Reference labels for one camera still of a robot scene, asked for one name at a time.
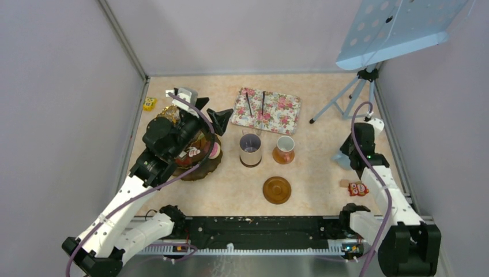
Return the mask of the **light blue mug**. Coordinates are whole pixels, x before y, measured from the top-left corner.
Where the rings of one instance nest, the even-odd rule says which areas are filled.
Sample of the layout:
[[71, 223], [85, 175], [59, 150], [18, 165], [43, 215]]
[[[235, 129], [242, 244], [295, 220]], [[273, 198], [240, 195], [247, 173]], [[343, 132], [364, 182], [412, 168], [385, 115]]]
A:
[[338, 150], [333, 156], [332, 161], [338, 164], [343, 170], [352, 170], [349, 157]]

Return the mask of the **pink frosted donut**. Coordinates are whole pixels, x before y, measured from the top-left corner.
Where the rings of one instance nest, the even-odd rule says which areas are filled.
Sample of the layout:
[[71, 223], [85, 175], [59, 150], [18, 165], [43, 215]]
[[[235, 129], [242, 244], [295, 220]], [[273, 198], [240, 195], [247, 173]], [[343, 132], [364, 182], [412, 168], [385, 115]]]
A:
[[209, 159], [216, 159], [221, 152], [221, 146], [219, 143], [214, 143], [212, 151], [210, 152]]

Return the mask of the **pink small cup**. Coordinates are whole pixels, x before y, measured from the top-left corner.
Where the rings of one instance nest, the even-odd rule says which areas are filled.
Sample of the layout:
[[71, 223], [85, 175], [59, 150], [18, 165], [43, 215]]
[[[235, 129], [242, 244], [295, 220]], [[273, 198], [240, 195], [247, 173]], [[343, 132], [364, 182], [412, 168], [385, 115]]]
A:
[[290, 136], [281, 136], [276, 143], [276, 147], [279, 147], [282, 151], [294, 150], [295, 142]]

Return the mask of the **light wooden coaster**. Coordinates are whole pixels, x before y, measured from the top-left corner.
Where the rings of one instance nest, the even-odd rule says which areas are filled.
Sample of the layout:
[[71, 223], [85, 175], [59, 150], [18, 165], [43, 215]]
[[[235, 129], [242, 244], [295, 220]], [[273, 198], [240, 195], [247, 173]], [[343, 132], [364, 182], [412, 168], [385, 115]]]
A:
[[279, 164], [289, 164], [295, 158], [294, 150], [291, 151], [282, 151], [279, 147], [275, 147], [272, 156], [275, 162]]

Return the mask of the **brown wooden lid coaster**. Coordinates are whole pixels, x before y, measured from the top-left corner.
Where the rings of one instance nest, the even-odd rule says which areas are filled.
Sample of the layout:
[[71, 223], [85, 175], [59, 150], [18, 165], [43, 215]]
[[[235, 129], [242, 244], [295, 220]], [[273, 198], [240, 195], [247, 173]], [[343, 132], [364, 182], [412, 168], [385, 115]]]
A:
[[283, 177], [270, 177], [262, 187], [264, 198], [275, 205], [284, 204], [289, 200], [292, 193], [290, 183]]

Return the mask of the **dark wooden coaster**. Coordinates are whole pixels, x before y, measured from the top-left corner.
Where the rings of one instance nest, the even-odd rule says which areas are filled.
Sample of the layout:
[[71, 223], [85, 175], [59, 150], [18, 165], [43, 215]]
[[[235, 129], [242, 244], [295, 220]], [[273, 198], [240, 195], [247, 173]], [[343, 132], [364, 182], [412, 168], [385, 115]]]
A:
[[244, 161], [243, 161], [241, 158], [240, 158], [239, 160], [240, 160], [240, 162], [241, 162], [241, 164], [242, 164], [243, 166], [245, 166], [245, 167], [249, 167], [249, 168], [252, 168], [252, 167], [257, 167], [257, 166], [258, 166], [258, 165], [261, 163], [261, 161], [262, 161], [262, 159], [260, 159], [260, 160], [259, 160], [257, 163], [255, 163], [255, 164], [247, 164], [247, 163], [245, 163], [245, 162], [244, 162]]

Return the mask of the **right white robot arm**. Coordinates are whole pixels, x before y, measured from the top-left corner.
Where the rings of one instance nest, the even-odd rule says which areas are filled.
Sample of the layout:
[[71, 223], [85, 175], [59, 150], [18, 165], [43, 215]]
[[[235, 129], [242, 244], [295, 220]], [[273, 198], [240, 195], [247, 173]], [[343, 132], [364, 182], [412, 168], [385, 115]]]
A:
[[384, 219], [379, 221], [364, 206], [347, 204], [338, 230], [346, 238], [359, 234], [377, 255], [385, 276], [434, 276], [437, 272], [441, 231], [407, 202], [393, 179], [386, 158], [375, 151], [375, 138], [383, 128], [378, 120], [357, 122], [340, 151], [369, 190]]

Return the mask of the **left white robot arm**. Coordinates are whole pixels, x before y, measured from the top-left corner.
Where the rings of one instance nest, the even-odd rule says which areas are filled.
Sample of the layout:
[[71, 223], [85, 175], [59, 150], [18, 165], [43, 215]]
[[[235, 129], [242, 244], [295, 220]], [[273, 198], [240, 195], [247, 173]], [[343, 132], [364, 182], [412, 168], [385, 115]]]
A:
[[[218, 136], [225, 133], [233, 109], [201, 110], [208, 98], [186, 101], [171, 95], [179, 111], [179, 121], [156, 117], [143, 135], [145, 150], [130, 169], [122, 187], [96, 220], [77, 237], [68, 237], [62, 249], [69, 255], [65, 275], [75, 264], [87, 276], [117, 276], [135, 254], [161, 237], [179, 238], [185, 223], [177, 217], [159, 213], [128, 233], [126, 226], [137, 211], [154, 194], [204, 165], [210, 158]], [[209, 132], [210, 144], [205, 156], [195, 166], [174, 177], [179, 155], [192, 143], [198, 132]]]

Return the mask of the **red owl snack packet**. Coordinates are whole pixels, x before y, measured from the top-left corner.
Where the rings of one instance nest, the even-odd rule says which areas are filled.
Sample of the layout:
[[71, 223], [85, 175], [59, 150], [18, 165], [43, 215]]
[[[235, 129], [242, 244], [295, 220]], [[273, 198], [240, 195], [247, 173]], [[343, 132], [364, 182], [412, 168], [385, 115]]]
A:
[[348, 189], [349, 195], [352, 196], [360, 196], [363, 197], [367, 194], [369, 194], [369, 189], [368, 187], [362, 183], [361, 181], [350, 181], [347, 179], [342, 179], [340, 181], [340, 187], [341, 188], [346, 188]]

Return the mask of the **grey tripod stand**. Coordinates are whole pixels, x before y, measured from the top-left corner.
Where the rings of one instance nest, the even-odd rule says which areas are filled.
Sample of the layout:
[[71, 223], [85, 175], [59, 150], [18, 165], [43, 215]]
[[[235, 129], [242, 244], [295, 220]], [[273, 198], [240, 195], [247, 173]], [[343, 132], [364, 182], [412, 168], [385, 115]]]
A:
[[[377, 69], [376, 64], [368, 65], [365, 69], [362, 69], [357, 72], [356, 77], [348, 83], [335, 97], [333, 97], [315, 116], [309, 120], [310, 124], [315, 123], [320, 116], [329, 108], [335, 107], [339, 113], [341, 114], [341, 118], [346, 119], [355, 119], [359, 118], [362, 115], [353, 115], [353, 106], [359, 99], [361, 92], [364, 87], [368, 84], [368, 101], [372, 102], [374, 100], [375, 90], [376, 90], [376, 81], [379, 77], [379, 70]], [[350, 88], [356, 85], [354, 90], [349, 95], [349, 103], [345, 109], [341, 108], [338, 101], [342, 98], [346, 92], [350, 90]]]

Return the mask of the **yellow snack packet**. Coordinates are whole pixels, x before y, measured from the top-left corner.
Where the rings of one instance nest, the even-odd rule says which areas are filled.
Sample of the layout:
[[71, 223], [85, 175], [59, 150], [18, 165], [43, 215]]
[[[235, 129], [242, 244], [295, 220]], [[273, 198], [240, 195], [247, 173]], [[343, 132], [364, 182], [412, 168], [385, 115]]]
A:
[[157, 99], [152, 97], [146, 97], [142, 105], [144, 111], [152, 111], [156, 107]]

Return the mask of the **floral serving tray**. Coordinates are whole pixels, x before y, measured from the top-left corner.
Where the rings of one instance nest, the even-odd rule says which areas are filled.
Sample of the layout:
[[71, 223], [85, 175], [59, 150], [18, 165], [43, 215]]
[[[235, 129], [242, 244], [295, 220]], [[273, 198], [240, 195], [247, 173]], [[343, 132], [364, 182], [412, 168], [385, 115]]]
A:
[[296, 133], [302, 100], [295, 95], [243, 87], [230, 123], [277, 134]]

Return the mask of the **blue perforated stand tray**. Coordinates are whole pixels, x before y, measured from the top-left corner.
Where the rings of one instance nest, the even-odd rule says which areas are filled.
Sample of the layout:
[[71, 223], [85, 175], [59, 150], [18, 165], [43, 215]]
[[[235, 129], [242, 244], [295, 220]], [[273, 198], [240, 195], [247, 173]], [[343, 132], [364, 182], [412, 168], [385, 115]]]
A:
[[362, 1], [336, 65], [356, 70], [446, 42], [474, 1]]

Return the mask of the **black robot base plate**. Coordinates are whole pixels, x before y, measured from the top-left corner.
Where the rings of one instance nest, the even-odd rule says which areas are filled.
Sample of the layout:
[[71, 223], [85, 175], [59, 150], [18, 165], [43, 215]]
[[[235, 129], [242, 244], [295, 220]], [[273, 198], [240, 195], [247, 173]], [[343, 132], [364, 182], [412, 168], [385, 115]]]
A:
[[351, 250], [366, 241], [343, 228], [338, 216], [194, 216], [176, 224], [163, 241], [187, 242], [198, 249]]

